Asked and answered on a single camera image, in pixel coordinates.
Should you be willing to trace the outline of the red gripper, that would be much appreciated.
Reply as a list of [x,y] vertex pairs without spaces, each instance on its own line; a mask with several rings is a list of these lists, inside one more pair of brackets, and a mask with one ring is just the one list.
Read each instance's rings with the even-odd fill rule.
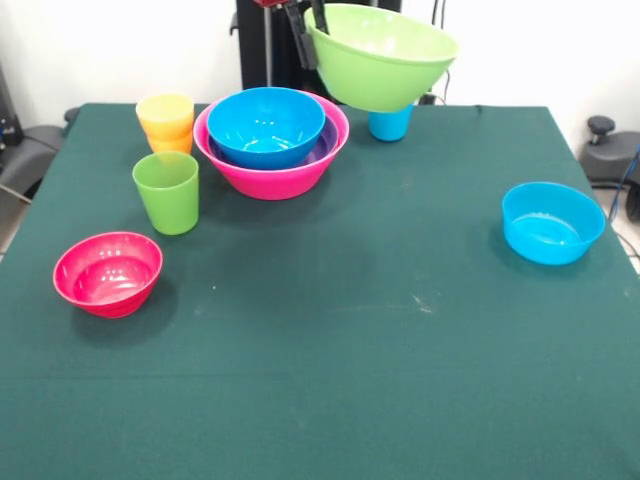
[[[295,44],[299,53],[301,66],[306,70],[316,70],[318,59],[310,34],[307,32],[303,16],[297,1],[289,0],[253,0],[261,8],[273,8],[284,5],[284,10],[289,19]],[[328,23],[325,15],[325,3],[323,0],[311,0],[311,9],[315,22],[315,29],[329,34]]]

